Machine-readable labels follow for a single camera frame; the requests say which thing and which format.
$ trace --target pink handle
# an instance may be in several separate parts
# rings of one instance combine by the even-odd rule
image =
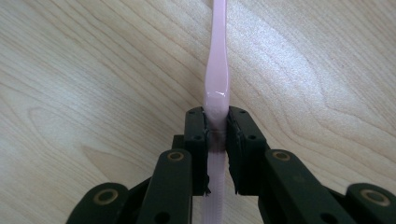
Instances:
[[[203,200],[203,223],[222,223],[225,176],[225,138],[230,106],[226,47],[226,0],[214,0],[212,39],[205,76],[204,111],[209,121],[207,173],[211,194]]]

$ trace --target hole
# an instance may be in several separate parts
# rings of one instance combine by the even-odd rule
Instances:
[[[367,201],[370,201],[371,203],[376,203],[383,207],[390,205],[390,200],[387,196],[373,189],[362,189],[361,196]]]
[[[99,205],[106,205],[114,202],[119,197],[119,193],[114,189],[102,189],[93,197],[93,202]]]
[[[277,158],[280,161],[289,161],[290,160],[290,155],[285,152],[281,152],[281,151],[273,152],[273,157]]]
[[[326,223],[329,223],[329,224],[338,223],[337,218],[335,218],[332,214],[322,213],[322,214],[320,214],[320,217]]]
[[[169,161],[181,161],[183,160],[184,155],[181,152],[171,152],[168,154]]]
[[[169,216],[168,213],[161,212],[155,216],[155,222],[156,223],[167,223],[171,217]]]

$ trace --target wood grain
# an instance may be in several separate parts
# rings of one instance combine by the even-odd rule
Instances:
[[[93,186],[152,174],[203,101],[211,4],[1,1],[1,223],[65,223]],[[271,147],[339,192],[396,193],[394,1],[230,0],[228,51],[232,105]],[[262,222],[229,175],[226,195],[226,223]]]

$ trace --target toothbrush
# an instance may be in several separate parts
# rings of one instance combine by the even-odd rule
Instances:
[[[227,0],[213,1],[212,37],[205,74],[204,111],[209,124],[207,173],[211,193],[203,199],[203,223],[222,223],[225,138],[230,106],[226,47]]]

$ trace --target light wood tabletop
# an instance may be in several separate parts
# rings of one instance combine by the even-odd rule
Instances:
[[[203,101],[211,0],[0,1],[0,223],[131,188]],[[228,2],[231,103],[324,185],[396,194],[396,2]],[[200,223],[194,198],[193,223]],[[262,223],[233,193],[225,223]]]

